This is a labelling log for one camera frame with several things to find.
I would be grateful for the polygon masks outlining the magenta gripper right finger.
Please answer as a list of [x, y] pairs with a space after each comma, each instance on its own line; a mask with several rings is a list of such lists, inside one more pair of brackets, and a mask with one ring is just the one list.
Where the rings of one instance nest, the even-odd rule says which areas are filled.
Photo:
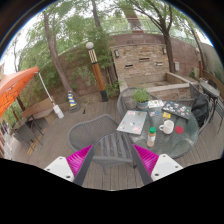
[[182, 166], [167, 154], [157, 155], [138, 145], [132, 146], [132, 156], [144, 185], [182, 169]]

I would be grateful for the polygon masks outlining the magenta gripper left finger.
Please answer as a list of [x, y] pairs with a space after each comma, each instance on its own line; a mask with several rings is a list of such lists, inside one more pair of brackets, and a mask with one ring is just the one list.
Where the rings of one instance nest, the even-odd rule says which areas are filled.
[[45, 168], [45, 171], [82, 186], [93, 155], [94, 149], [90, 145], [68, 157], [59, 156]]

